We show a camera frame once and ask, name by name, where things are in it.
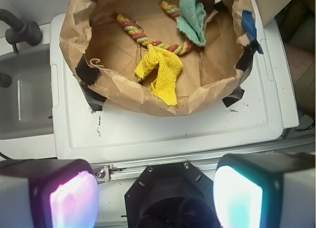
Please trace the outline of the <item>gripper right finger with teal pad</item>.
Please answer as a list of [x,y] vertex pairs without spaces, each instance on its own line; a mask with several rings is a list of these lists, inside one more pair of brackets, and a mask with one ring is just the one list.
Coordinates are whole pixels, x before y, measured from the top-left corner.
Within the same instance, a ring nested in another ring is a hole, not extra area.
[[217,164],[214,206],[224,228],[314,228],[312,153],[228,153]]

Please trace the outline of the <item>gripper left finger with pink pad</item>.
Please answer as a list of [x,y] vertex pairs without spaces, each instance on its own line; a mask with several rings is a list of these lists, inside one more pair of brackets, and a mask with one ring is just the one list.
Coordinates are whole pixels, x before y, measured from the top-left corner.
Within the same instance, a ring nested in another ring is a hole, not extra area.
[[98,210],[98,184],[83,159],[0,163],[2,228],[92,228]]

